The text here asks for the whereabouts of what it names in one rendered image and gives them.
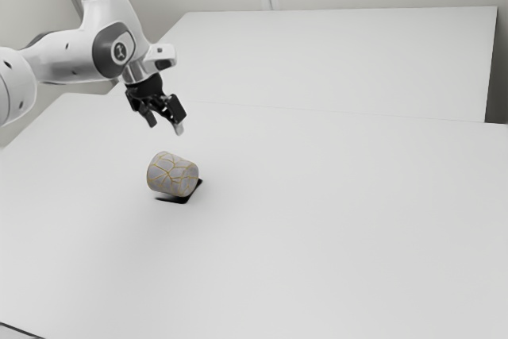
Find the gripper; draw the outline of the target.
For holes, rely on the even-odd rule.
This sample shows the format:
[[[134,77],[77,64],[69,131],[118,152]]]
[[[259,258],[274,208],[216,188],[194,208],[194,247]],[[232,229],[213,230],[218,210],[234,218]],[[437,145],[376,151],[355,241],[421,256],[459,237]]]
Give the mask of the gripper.
[[[157,124],[157,120],[145,104],[150,105],[152,103],[154,105],[153,109],[171,123],[175,134],[177,136],[183,134],[183,120],[187,117],[187,112],[176,94],[167,96],[163,92],[163,80],[159,73],[155,73],[139,83],[127,85],[125,95],[131,109],[138,112],[150,128]]]

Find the grey mug with gold cracks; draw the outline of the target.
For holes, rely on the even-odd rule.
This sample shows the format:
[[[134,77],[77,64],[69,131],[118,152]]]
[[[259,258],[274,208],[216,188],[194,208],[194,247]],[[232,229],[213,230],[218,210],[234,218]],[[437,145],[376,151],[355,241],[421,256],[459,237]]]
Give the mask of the grey mug with gold cracks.
[[[152,158],[146,172],[146,181],[153,191],[185,198],[197,187],[199,170],[194,162],[162,151]]]

